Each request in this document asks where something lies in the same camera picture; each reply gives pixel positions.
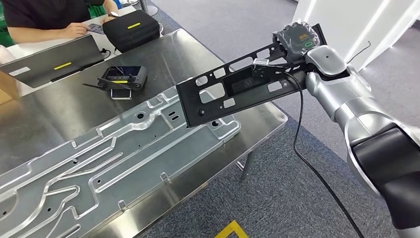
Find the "yellow floor marking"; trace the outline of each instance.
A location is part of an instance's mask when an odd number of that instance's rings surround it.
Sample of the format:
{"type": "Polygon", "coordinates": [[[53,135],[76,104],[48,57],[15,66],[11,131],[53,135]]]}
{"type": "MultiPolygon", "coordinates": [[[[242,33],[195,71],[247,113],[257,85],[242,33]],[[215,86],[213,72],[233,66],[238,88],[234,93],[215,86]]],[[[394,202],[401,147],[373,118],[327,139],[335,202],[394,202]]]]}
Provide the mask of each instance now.
{"type": "Polygon", "coordinates": [[[233,220],[227,227],[225,227],[219,234],[214,238],[227,238],[232,232],[236,233],[239,238],[248,238],[244,230],[239,226],[239,224],[233,220]]]}

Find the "black shirt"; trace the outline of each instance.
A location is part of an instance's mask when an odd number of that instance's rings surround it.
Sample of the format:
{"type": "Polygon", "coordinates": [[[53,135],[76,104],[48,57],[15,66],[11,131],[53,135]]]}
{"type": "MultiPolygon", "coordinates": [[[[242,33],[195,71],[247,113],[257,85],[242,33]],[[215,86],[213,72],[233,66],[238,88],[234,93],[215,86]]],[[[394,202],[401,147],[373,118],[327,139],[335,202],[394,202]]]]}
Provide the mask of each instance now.
{"type": "Polygon", "coordinates": [[[90,19],[87,3],[104,0],[0,0],[8,27],[41,30],[63,29],[73,22],[90,19]]]}

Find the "cardboard box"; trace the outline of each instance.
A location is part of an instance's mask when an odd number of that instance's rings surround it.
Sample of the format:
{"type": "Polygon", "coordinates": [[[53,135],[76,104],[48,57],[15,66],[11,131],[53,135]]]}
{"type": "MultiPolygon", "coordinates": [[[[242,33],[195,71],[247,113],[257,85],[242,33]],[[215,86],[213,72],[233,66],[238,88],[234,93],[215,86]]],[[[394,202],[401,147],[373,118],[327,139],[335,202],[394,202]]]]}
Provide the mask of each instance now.
{"type": "Polygon", "coordinates": [[[15,79],[0,71],[0,105],[18,98],[19,93],[15,79]]]}

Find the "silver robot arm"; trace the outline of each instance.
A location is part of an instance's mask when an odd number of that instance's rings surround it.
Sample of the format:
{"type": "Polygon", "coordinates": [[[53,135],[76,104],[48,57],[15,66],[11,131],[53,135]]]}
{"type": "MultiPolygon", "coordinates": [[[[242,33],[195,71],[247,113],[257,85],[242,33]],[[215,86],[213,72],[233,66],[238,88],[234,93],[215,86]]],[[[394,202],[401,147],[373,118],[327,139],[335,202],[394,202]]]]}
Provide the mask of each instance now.
{"type": "Polygon", "coordinates": [[[307,90],[340,125],[353,173],[384,199],[400,237],[420,237],[419,129],[384,111],[367,82],[333,48],[313,48],[305,61],[316,67],[307,74],[307,90]]]}

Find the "person's arm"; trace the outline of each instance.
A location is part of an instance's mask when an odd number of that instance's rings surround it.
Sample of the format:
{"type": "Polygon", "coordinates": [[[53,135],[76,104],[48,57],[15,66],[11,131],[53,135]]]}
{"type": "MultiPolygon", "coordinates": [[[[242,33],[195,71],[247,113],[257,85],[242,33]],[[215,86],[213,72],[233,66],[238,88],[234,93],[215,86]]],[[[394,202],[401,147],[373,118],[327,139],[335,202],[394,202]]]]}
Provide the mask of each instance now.
{"type": "Polygon", "coordinates": [[[56,39],[74,39],[86,34],[89,27],[83,23],[71,23],[64,29],[39,30],[25,27],[8,27],[7,30],[16,43],[35,43],[56,39]]]}
{"type": "Polygon", "coordinates": [[[118,12],[117,4],[113,0],[104,0],[103,6],[108,14],[110,14],[112,11],[118,12]]]}
{"type": "MultiPolygon", "coordinates": [[[[112,11],[118,13],[117,4],[113,0],[104,0],[103,6],[107,14],[110,14],[112,11]]],[[[104,24],[105,22],[111,21],[113,19],[115,18],[106,16],[102,19],[102,24],[104,24]]]]}

